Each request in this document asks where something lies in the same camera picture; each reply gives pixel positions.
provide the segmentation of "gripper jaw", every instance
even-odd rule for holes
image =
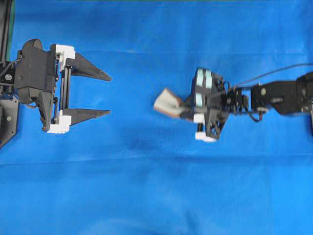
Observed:
[[[53,44],[49,51],[44,51],[41,41],[33,39],[24,44],[18,52],[18,59],[14,88],[20,103],[35,102],[40,111],[44,132],[63,134],[72,125],[110,113],[109,110],[69,108],[71,75],[102,81],[112,80],[73,47]],[[55,97],[59,80],[58,68],[61,74],[59,103]]]
[[[99,118],[105,114],[109,114],[110,110],[95,110],[95,109],[64,109],[63,115],[71,116],[70,125],[81,123],[92,118]]]
[[[88,61],[83,55],[75,53],[75,59],[67,59],[67,65],[72,67],[71,74],[73,76],[90,77],[103,81],[112,81],[105,72],[98,69],[90,61]]]

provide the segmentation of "metal rod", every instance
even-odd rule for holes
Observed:
[[[71,76],[71,68],[70,67],[66,67],[67,70],[67,98],[66,98],[66,104],[65,104],[65,108],[68,109],[69,107],[69,95],[70,95],[70,76]]]
[[[60,103],[59,110],[63,109],[63,90],[64,90],[64,71],[61,74],[61,86],[60,86]]]

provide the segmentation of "black cable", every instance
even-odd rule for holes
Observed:
[[[21,61],[21,59],[16,59],[11,61],[6,67],[5,69],[2,71],[2,73],[0,73],[0,77],[2,77],[7,71],[8,69],[12,66],[12,64],[14,64],[15,62]]]
[[[263,112],[260,111],[260,112],[259,112],[259,119],[256,119],[256,118],[252,115],[252,112],[249,111],[249,108],[248,108],[246,105],[244,105],[244,108],[245,108],[246,112],[248,113],[249,117],[250,117],[253,121],[255,121],[255,122],[260,122],[260,121],[262,121],[262,119],[263,119]]]
[[[280,72],[280,71],[283,71],[283,70],[288,70],[288,69],[295,68],[295,67],[300,67],[300,66],[313,66],[313,63],[294,64],[294,65],[289,65],[289,66],[282,67],[282,68],[279,68],[279,69],[276,69],[276,70],[272,70],[272,71],[263,73],[263,74],[261,74],[259,76],[253,77],[253,78],[251,78],[251,79],[249,79],[247,81],[243,81],[243,82],[237,83],[235,86],[232,86],[229,89],[227,89],[227,91],[224,90],[224,91],[221,91],[221,92],[213,93],[213,94],[211,94],[211,97],[217,97],[217,96],[219,96],[221,94],[225,94],[226,92],[228,92],[228,91],[230,91],[232,89],[235,89],[236,87],[238,87],[240,85],[243,85],[243,84],[246,84],[246,83],[258,80],[258,79],[260,79],[262,77],[266,77],[266,76],[268,76],[270,74],[273,74],[273,73],[276,73],[276,72]]]

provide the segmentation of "blue fabric backdrop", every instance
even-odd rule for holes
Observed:
[[[234,84],[313,62],[312,27],[311,0],[17,0],[11,59],[32,38],[74,46],[113,81],[74,77],[71,107],[112,113],[52,135],[21,106],[0,151],[0,234],[312,234],[309,116],[231,116],[204,143],[152,108],[165,87],[186,98],[197,67]]]

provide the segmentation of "wire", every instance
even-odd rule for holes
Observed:
[[[8,69],[12,66],[12,64],[14,64],[15,62],[21,61],[21,59],[16,59],[11,61],[6,67],[5,69],[2,71],[2,73],[0,73],[0,77],[2,77],[7,71]]]
[[[248,79],[246,81],[243,81],[243,82],[240,82],[240,83],[237,83],[235,86],[232,86],[230,87],[229,89],[227,89],[227,91],[230,91],[232,89],[235,89],[236,87],[238,86],[241,86],[243,84],[246,84],[246,83],[249,83],[249,82],[252,82],[252,81],[255,81],[255,80],[258,80],[262,77],[266,77],[270,74],[273,74],[273,73],[276,73],[276,72],[280,72],[280,71],[283,71],[283,70],[288,70],[288,69],[291,69],[291,68],[295,68],[295,67],[300,67],[300,66],[313,66],[313,63],[301,63],[301,64],[294,64],[294,65],[289,65],[289,66],[286,66],[286,67],[282,67],[282,68],[279,68],[279,69],[276,69],[276,70],[272,70],[272,71],[269,71],[269,72],[266,72],[266,73],[263,73],[259,76],[256,76],[256,77],[253,77],[251,79]],[[221,94],[225,94],[227,92],[226,90],[224,91],[221,91],[221,92],[217,92],[217,93],[213,93],[211,94],[211,97],[217,97]]]

